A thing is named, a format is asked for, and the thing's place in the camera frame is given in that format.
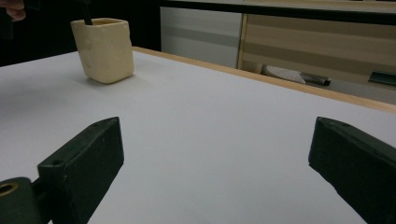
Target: human hand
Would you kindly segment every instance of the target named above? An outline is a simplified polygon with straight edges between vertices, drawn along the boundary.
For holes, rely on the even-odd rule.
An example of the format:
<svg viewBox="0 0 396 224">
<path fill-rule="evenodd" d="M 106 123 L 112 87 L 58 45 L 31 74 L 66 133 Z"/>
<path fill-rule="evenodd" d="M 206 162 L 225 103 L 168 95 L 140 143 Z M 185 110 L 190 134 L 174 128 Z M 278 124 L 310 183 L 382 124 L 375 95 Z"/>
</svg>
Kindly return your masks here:
<svg viewBox="0 0 396 224">
<path fill-rule="evenodd" d="M 26 17 L 23 0 L 0 0 L 0 7 L 5 7 L 13 21 L 21 21 Z"/>
</svg>

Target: white table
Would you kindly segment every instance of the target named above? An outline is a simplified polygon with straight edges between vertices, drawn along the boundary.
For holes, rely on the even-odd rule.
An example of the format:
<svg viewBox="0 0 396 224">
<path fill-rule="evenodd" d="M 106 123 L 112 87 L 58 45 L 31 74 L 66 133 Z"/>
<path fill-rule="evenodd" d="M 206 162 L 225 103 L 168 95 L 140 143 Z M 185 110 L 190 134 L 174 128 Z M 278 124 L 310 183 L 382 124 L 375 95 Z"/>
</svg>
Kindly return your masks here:
<svg viewBox="0 0 396 224">
<path fill-rule="evenodd" d="M 308 166 L 315 120 L 395 147 L 394 113 L 170 58 L 136 51 L 134 76 L 109 86 L 76 53 L 0 68 L 0 180 L 35 180 L 53 151 L 118 116 L 125 164 L 90 223 L 364 223 Z"/>
</svg>

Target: cream ceramic mug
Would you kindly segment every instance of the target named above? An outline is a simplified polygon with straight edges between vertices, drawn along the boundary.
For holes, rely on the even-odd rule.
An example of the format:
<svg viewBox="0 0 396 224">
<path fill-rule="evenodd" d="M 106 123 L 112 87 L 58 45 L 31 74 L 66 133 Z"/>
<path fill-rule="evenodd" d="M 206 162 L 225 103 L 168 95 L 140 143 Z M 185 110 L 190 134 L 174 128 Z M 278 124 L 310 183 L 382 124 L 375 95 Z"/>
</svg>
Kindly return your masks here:
<svg viewBox="0 0 396 224">
<path fill-rule="evenodd" d="M 128 21 L 93 19 L 93 25 L 72 21 L 79 58 L 87 77 L 110 84 L 134 72 Z"/>
</svg>

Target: wooden table edge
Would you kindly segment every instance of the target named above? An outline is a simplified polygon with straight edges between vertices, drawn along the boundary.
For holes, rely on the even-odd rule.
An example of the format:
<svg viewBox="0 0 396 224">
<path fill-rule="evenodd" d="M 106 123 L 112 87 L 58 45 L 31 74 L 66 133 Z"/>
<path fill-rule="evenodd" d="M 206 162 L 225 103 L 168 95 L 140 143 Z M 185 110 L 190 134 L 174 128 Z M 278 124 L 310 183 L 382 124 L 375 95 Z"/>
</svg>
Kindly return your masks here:
<svg viewBox="0 0 396 224">
<path fill-rule="evenodd" d="M 213 63 L 206 63 L 206 62 L 189 59 L 189 58 L 185 58 L 185 57 L 181 57 L 181 56 L 177 56 L 177 55 L 173 55 L 173 54 L 159 52 L 156 50 L 143 49 L 143 48 L 139 48 L 139 47 L 134 47 L 134 50 L 137 52 L 146 53 L 146 54 L 149 54 L 152 56 L 158 56 L 158 57 L 162 57 L 165 59 L 169 59 L 169 60 L 173 60 L 173 61 L 177 61 L 177 62 L 181 62 L 181 63 L 188 63 L 191 65 L 208 68 L 208 69 L 232 74 L 232 75 L 239 76 L 239 77 L 245 77 L 245 78 L 265 82 L 265 83 L 276 85 L 276 86 L 282 87 L 282 88 L 288 88 L 291 90 L 314 94 L 317 96 L 326 97 L 329 99 L 333 99 L 333 100 L 337 100 L 337 101 L 341 101 L 341 102 L 345 102 L 345 103 L 349 103 L 349 104 L 353 104 L 353 105 L 365 106 L 365 107 L 369 107 L 372 109 L 396 114 L 396 105 L 386 104 L 383 102 L 378 102 L 375 100 L 370 100 L 370 99 L 362 98 L 359 96 L 348 95 L 348 94 L 341 93 L 341 92 L 323 90 L 320 88 L 302 85 L 302 84 L 290 82 L 287 80 L 282 80 L 279 78 L 260 76 L 258 74 L 250 73 L 247 71 L 238 70 L 235 68 L 226 67 L 226 66 L 222 66 L 222 65 L 218 65 L 218 64 L 213 64 Z"/>
</svg>

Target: beige cup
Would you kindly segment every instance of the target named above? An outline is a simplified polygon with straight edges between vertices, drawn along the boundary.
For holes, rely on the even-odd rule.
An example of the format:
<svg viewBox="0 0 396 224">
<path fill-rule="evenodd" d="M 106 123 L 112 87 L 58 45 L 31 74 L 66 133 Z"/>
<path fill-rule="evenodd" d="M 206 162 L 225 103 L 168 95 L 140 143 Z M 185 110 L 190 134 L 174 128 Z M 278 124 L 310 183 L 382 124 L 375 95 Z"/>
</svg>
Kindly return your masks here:
<svg viewBox="0 0 396 224">
<path fill-rule="evenodd" d="M 104 84 L 130 77 L 134 57 L 128 21 L 102 18 L 92 24 L 71 22 L 85 75 Z"/>
</svg>

